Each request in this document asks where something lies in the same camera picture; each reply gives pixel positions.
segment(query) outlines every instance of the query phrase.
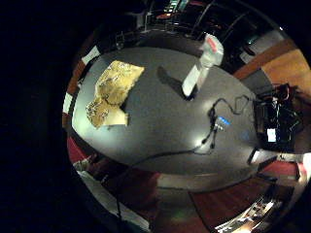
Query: tabletop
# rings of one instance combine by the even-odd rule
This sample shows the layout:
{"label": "tabletop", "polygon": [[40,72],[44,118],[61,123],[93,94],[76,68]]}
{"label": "tabletop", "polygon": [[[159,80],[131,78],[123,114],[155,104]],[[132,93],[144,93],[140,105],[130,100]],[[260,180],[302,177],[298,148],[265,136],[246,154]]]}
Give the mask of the tabletop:
{"label": "tabletop", "polygon": [[[86,117],[86,105],[93,100],[98,78],[114,60],[145,67],[145,71],[123,105],[123,110],[129,114],[128,125],[96,129]],[[148,47],[102,54],[90,67],[78,93],[73,129],[91,147],[127,165],[155,153],[194,148],[210,128],[207,112],[218,98],[223,97],[233,106],[237,96],[255,97],[240,81],[213,67],[196,98],[185,100],[181,84],[197,60],[197,57],[179,51]],[[219,104],[216,110],[218,116],[230,122],[230,126],[217,134],[212,154],[160,157],[137,167],[182,175],[220,173],[248,167],[247,160],[258,146],[252,103],[241,116],[234,116],[225,104]],[[209,143],[200,151],[208,148]]]}

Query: blue light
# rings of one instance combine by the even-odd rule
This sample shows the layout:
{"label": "blue light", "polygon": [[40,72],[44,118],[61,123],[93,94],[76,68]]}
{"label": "blue light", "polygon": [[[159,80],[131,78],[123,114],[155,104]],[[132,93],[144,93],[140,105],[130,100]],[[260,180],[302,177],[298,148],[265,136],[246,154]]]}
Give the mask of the blue light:
{"label": "blue light", "polygon": [[219,116],[219,118],[220,118],[220,120],[221,120],[224,124],[230,125],[230,122],[229,122],[228,120],[226,120],[224,117]]}

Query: power cord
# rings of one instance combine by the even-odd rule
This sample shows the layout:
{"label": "power cord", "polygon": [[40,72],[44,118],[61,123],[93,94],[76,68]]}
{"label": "power cord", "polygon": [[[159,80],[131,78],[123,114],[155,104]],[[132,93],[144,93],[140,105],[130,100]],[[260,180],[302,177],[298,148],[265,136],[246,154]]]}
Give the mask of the power cord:
{"label": "power cord", "polygon": [[[246,102],[243,105],[243,107],[240,110],[238,110],[237,109],[237,102],[238,102],[238,100],[243,99],[243,98],[246,100]],[[223,102],[227,105],[227,107],[230,109],[230,111],[233,115],[240,116],[244,113],[244,110],[246,109],[246,107],[250,101],[255,101],[255,100],[251,99],[247,95],[238,96],[234,99],[234,108],[233,108],[224,98],[217,99],[214,102],[212,108],[207,113],[207,117],[209,117],[209,119],[210,119],[210,130],[209,130],[208,134],[206,135],[206,137],[201,141],[201,144],[199,146],[196,146],[195,148],[190,149],[190,150],[176,150],[176,151],[165,151],[165,152],[156,153],[156,154],[153,154],[151,156],[145,157],[145,158],[137,161],[136,163],[130,165],[123,172],[123,174],[121,174],[120,181],[117,184],[116,199],[117,199],[118,218],[120,220],[120,225],[122,226],[121,205],[120,205],[121,188],[125,182],[125,179],[126,179],[128,173],[131,170],[133,170],[137,165],[139,165],[143,162],[146,162],[146,161],[151,160],[151,159],[159,158],[159,157],[180,155],[180,154],[186,154],[186,153],[192,153],[192,154],[196,154],[196,155],[210,155],[210,154],[212,154],[215,147],[216,147],[216,145],[215,145],[216,144],[216,136],[218,133],[218,128],[216,127],[216,119],[218,117],[216,114],[216,107],[220,103]],[[209,138],[211,137],[212,134],[213,134],[213,139],[212,139],[212,143],[210,144],[210,148],[206,152],[197,152],[197,150],[199,150],[203,145],[205,145],[207,143],[207,141],[209,140]]]}

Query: white bottle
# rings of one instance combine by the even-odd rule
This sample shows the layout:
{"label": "white bottle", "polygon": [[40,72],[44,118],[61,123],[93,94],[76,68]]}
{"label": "white bottle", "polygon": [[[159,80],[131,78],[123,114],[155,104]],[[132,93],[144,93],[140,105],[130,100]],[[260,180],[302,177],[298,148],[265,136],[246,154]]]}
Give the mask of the white bottle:
{"label": "white bottle", "polygon": [[206,34],[201,47],[203,53],[183,82],[183,92],[187,99],[193,99],[203,86],[208,73],[214,65],[220,65],[224,57],[224,47],[213,35]]}

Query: person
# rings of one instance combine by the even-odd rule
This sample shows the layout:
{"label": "person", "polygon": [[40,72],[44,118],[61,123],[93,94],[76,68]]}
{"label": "person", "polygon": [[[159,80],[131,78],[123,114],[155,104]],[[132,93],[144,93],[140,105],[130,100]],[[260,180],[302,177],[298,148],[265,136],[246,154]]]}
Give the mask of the person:
{"label": "person", "polygon": [[74,163],[74,167],[93,196],[111,214],[118,216],[118,198],[122,219],[150,230],[158,214],[159,173],[128,170],[126,165],[97,154]]}

